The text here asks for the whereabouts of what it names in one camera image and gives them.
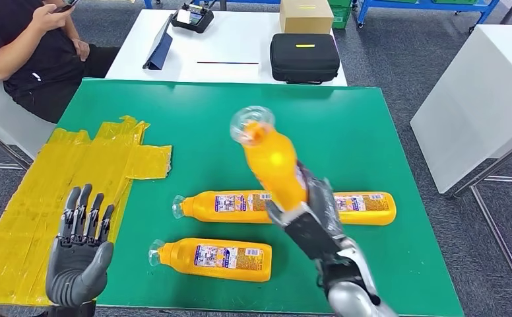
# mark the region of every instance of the orange bottle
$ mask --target orange bottle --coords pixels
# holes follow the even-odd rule
[[[307,188],[297,166],[291,140],[274,128],[274,116],[267,108],[250,106],[231,121],[231,136],[242,144],[246,161],[260,184],[272,193],[283,212],[295,210],[307,201]]]
[[[272,247],[267,244],[186,238],[174,243],[155,240],[149,263],[164,264],[180,273],[265,282],[272,269]]]
[[[344,225],[388,225],[396,217],[396,203],[386,192],[334,193],[336,209]],[[265,190],[230,190],[203,192],[184,198],[177,195],[172,203],[175,218],[193,217],[216,223],[271,223]]]

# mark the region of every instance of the chair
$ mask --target chair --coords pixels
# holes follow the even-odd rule
[[[54,128],[55,124],[40,119],[13,102],[3,90],[3,84],[0,81],[0,149],[16,162],[16,164],[0,164],[0,168],[27,170],[29,163],[14,152],[8,144],[16,145],[34,160]]]

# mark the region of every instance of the smartphone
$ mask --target smartphone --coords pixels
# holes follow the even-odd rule
[[[69,0],[66,5],[56,8],[56,10],[54,10],[53,13],[62,13],[62,12],[68,11],[73,6],[75,6],[78,2],[79,2],[79,0]]]

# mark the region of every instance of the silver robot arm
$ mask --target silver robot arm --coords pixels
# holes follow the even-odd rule
[[[318,285],[338,316],[397,317],[381,300],[363,252],[344,234],[328,181],[318,180],[298,164],[307,186],[307,203],[284,213],[268,201],[270,219],[315,261]]]
[[[396,317],[398,316],[378,295],[373,277],[359,246],[350,238],[342,243],[344,249],[337,253],[342,265],[341,272],[336,268],[326,268],[321,264],[321,276],[326,297],[334,312],[341,317]]]

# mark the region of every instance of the yellow plastic sheet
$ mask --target yellow plastic sheet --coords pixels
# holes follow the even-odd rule
[[[93,185],[89,205],[104,193],[101,213],[115,205],[108,238],[115,242],[132,180],[166,177],[171,147],[141,145],[148,124],[121,119],[104,122],[92,141],[85,131],[56,129],[42,147],[0,218],[0,304],[50,304],[49,249],[73,187]]]

